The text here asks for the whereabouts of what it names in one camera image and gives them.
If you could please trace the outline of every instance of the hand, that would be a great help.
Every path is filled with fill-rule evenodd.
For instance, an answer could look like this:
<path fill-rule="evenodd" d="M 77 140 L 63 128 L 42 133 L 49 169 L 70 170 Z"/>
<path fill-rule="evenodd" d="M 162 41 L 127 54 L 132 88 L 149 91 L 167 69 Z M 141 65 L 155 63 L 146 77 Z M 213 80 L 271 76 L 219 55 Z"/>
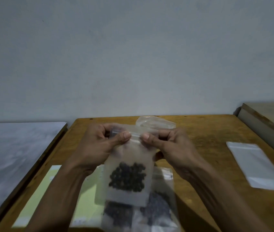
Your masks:
<path fill-rule="evenodd" d="M 131 138 L 130 132 L 121 132 L 108 139 L 108 134 L 116 124 L 90 124 L 76 151 L 69 157 L 67 164 L 83 171 L 94 171 L 107 160 L 112 148 L 126 143 Z"/>
<path fill-rule="evenodd" d="M 156 154 L 156 160 L 165 158 L 182 178 L 186 179 L 193 168 L 206 163 L 183 128 L 159 130 L 159 138 L 144 133 L 141 139 L 160 149 L 160 152 Z"/>

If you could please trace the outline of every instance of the plastic bag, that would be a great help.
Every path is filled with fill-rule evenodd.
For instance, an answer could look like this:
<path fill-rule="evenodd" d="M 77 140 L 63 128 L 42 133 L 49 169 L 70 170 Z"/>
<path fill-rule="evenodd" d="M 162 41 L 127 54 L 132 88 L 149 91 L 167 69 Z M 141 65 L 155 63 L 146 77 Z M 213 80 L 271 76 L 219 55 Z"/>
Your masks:
<path fill-rule="evenodd" d="M 133 213 L 131 205 L 107 201 L 100 227 L 104 231 L 131 231 Z"/>
<path fill-rule="evenodd" d="M 256 144 L 227 142 L 251 187 L 274 190 L 274 165 Z"/>
<path fill-rule="evenodd" d="M 174 129 L 176 127 L 176 123 L 157 116 L 140 116 L 136 121 L 136 125 L 153 129 Z"/>
<path fill-rule="evenodd" d="M 115 147 L 105 161 L 100 198 L 134 206 L 146 206 L 156 148 L 145 146 L 139 138 L 144 132 L 157 135 L 157 131 L 135 125 L 119 125 L 110 132 L 110 137 L 122 131 L 129 131 L 132 137 L 124 145 Z"/>
<path fill-rule="evenodd" d="M 135 208 L 132 231 L 181 231 L 170 169 L 155 168 L 147 206 Z"/>

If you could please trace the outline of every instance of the pile of dark pellets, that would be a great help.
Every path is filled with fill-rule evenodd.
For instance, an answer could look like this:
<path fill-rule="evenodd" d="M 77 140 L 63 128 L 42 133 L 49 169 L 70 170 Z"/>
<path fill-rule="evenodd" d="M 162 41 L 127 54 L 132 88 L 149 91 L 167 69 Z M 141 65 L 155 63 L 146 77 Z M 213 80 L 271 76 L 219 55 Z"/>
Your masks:
<path fill-rule="evenodd" d="M 118 227 L 131 227 L 133 219 L 133 207 L 122 203 L 107 203 L 104 213 L 113 219 L 113 225 Z"/>
<path fill-rule="evenodd" d="M 149 226 L 157 225 L 156 220 L 158 218 L 168 218 L 171 220 L 170 202 L 166 193 L 151 192 L 147 206 L 141 207 L 140 211 L 147 218 Z"/>
<path fill-rule="evenodd" d="M 143 164 L 134 163 L 132 166 L 121 162 L 110 175 L 110 187 L 123 191 L 140 192 L 144 188 L 143 180 L 146 177 L 142 173 L 146 167 Z"/>

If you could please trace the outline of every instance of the person's left hand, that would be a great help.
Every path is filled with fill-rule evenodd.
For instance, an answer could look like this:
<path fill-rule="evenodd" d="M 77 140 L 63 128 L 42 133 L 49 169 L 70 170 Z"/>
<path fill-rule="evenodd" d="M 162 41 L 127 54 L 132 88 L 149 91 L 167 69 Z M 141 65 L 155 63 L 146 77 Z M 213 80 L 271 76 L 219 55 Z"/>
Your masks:
<path fill-rule="evenodd" d="M 81 168 L 83 171 L 94 171 L 107 160 L 112 148 L 126 143 L 131 138 L 130 132 L 121 132 L 108 139 L 105 135 L 116 124 L 95 124 L 88 126 L 75 152 L 67 159 L 66 164 Z"/>

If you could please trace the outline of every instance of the marble surface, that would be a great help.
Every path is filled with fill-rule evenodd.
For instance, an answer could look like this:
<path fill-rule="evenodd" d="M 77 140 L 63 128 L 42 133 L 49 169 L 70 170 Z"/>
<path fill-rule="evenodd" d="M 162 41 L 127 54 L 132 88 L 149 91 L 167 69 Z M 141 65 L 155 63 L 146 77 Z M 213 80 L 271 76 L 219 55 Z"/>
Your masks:
<path fill-rule="evenodd" d="M 65 124 L 0 123 L 0 206 Z"/>

